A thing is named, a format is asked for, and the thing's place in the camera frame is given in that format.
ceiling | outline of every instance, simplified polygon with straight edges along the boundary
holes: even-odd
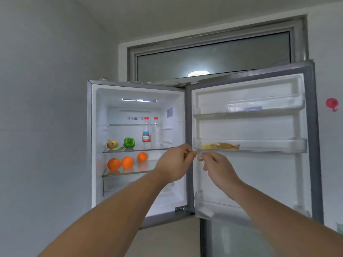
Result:
[[[77,0],[117,42],[340,0]]]

bottle label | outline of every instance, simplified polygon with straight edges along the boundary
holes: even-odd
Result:
[[[143,130],[143,142],[151,142],[150,130]]]

glass shelf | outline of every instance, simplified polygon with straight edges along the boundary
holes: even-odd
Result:
[[[121,175],[139,174],[146,173],[153,170],[158,160],[148,160],[144,162],[135,162],[131,168],[123,168],[122,166],[115,171],[111,171],[106,168],[103,177],[114,177]]]
[[[254,112],[275,109],[304,108],[304,95],[282,95],[275,97],[231,101],[195,108],[194,117],[207,114]]]
[[[196,150],[264,151],[306,153],[307,139],[291,140],[234,140],[234,139],[193,139]]]
[[[124,147],[121,147],[118,150],[110,150],[110,149],[106,149],[105,151],[103,151],[103,153],[117,153],[117,152],[133,152],[133,151],[150,151],[150,150],[168,150],[170,147],[160,147],[160,148],[153,148],[153,149],[145,149],[143,147],[138,147],[135,146],[134,148],[131,149],[126,149]]]

refrigerator door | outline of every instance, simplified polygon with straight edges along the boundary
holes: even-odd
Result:
[[[185,142],[184,103],[185,90],[180,88],[88,81],[87,161],[92,176],[92,207],[152,170],[169,147]],[[160,146],[146,147],[142,141],[145,116],[150,121],[158,116],[161,121],[163,144]],[[154,142],[153,122],[150,124]],[[134,148],[123,147],[125,137],[135,139]],[[106,144],[109,140],[117,140],[119,149],[108,149]],[[138,154],[142,151],[148,154],[148,160],[138,162]],[[122,160],[124,157],[134,159],[133,167],[108,169],[110,159]],[[187,187],[185,177],[168,184],[153,203],[142,228],[191,216],[191,212],[176,211],[187,208]]]
[[[313,61],[204,79],[186,87],[186,108],[187,137],[198,154],[225,155],[244,182],[323,223]],[[191,211],[251,227],[203,165],[193,162]]]

door hinge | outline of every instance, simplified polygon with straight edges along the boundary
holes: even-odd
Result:
[[[189,207],[188,206],[175,207],[175,212],[180,211],[180,210],[189,211]]]

